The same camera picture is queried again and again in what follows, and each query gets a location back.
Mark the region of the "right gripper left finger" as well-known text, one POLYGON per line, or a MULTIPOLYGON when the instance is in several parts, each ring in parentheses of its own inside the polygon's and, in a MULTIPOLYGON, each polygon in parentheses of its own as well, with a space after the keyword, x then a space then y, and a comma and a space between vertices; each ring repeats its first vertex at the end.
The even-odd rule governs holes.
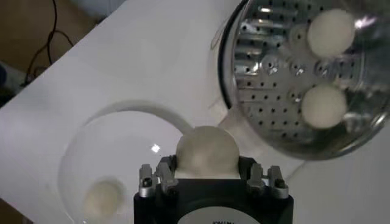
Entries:
POLYGON ((177 158, 175 155, 163 157, 152 171, 150 164, 143 164, 139 169, 138 195, 141 198, 151 198, 159 187, 162 194, 174 198, 177 195, 178 179, 175 178, 177 158))

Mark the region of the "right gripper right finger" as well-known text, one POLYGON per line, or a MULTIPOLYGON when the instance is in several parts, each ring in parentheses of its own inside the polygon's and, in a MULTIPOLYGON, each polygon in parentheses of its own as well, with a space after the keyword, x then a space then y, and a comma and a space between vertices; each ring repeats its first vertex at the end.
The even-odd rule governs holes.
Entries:
POLYGON ((289 197, 289 187, 283 179, 279 166, 271 166, 265 173, 263 166, 253 158, 240 156, 238 170, 249 192, 256 197, 272 197, 278 200, 289 197))

